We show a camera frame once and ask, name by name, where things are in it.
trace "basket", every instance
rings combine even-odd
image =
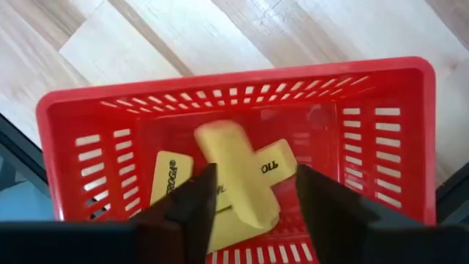
[[[425,224],[435,223],[435,73],[421,58],[177,78],[52,92],[37,107],[55,217],[128,219],[149,206],[159,150],[206,161],[193,137],[240,123],[255,150],[286,139],[298,163]],[[294,179],[281,219],[208,263],[311,263]]]

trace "yellow foam block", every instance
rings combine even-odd
[[[231,208],[219,211],[216,213],[215,219],[213,220],[208,252],[214,252],[269,232],[277,225],[277,222],[278,214],[263,228],[256,228],[241,221]]]
[[[156,156],[150,204],[183,184],[192,175],[193,159],[188,155],[160,151]]]
[[[220,120],[198,127],[195,137],[205,158],[217,163],[219,182],[238,218],[256,228],[270,226],[280,208],[243,128]]]
[[[280,183],[296,173],[297,161],[286,139],[280,139],[257,150],[256,161],[269,186]],[[230,205],[226,193],[219,193],[216,210],[223,210]]]

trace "light wood plank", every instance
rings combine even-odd
[[[103,0],[7,0],[8,4],[56,50],[75,33]]]
[[[108,2],[92,13],[59,52],[92,84],[180,76]]]
[[[357,51],[350,57],[294,1],[212,1],[276,67],[340,62],[357,57]]]
[[[426,0],[441,20],[469,50],[469,1]]]
[[[210,0],[126,2],[194,74],[273,67]]]
[[[341,35],[361,59],[422,56],[438,78],[469,58],[458,39],[423,0],[298,0],[327,32]]]
[[[55,89],[88,83],[9,3],[0,1],[0,112],[40,146],[35,107]]]

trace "floor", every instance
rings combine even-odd
[[[469,161],[467,0],[0,0],[0,112],[40,145],[56,89],[416,55],[437,73],[437,184]]]

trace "red plastic basket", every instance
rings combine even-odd
[[[435,223],[435,73],[420,58],[380,59],[73,89],[37,107],[56,218],[127,219],[149,205],[159,150],[206,161],[199,125],[232,119],[254,149],[286,139],[298,163],[425,224]],[[281,220],[209,263],[310,263],[289,179]]]

